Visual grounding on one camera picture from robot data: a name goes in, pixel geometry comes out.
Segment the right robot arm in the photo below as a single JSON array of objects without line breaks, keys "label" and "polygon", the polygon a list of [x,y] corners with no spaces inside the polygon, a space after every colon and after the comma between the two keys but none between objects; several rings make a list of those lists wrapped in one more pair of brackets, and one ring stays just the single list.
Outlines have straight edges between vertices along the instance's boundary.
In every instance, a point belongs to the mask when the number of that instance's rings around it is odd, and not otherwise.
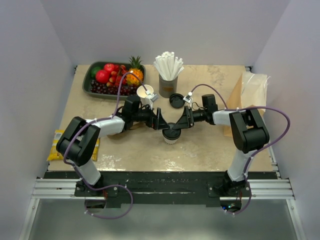
[{"label": "right robot arm", "polygon": [[236,147],[235,155],[221,182],[213,189],[221,197],[233,197],[246,187],[248,170],[254,154],[269,142],[270,135],[257,109],[219,110],[214,94],[205,94],[201,99],[202,108],[193,110],[186,106],[180,119],[170,127],[169,132],[176,137],[182,129],[192,128],[197,122],[230,127]]}]

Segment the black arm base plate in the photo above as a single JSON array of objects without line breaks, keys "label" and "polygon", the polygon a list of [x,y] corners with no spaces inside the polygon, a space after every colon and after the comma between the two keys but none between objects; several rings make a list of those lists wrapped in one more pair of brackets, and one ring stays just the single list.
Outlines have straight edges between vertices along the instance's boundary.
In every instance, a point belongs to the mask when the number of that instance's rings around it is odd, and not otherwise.
[{"label": "black arm base plate", "polygon": [[88,188],[73,171],[45,173],[42,181],[53,194],[66,194],[84,200],[97,200],[108,208],[122,204],[203,205],[220,207],[253,192],[236,187],[219,195],[215,187],[222,184],[223,172],[142,172],[104,171],[103,182]]}]

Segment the brown paper bag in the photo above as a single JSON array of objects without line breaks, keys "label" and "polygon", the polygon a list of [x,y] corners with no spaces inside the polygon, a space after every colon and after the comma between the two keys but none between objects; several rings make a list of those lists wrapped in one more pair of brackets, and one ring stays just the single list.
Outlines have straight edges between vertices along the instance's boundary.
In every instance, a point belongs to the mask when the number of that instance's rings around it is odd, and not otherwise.
[{"label": "brown paper bag", "polygon": [[229,109],[266,106],[269,77],[266,74],[243,72],[228,100]]}]

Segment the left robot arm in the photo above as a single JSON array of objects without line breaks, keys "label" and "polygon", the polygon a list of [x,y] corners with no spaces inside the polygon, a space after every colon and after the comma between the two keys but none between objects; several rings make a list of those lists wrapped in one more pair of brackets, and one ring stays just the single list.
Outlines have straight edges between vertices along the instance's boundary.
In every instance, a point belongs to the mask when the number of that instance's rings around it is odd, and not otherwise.
[{"label": "left robot arm", "polygon": [[97,120],[74,117],[59,138],[56,151],[63,156],[64,163],[75,169],[86,185],[86,191],[92,196],[99,196],[104,190],[103,177],[92,160],[97,140],[125,132],[135,122],[142,122],[154,130],[170,128],[160,108],[154,112],[149,105],[141,106],[138,95],[130,95],[124,105],[109,117]]}]

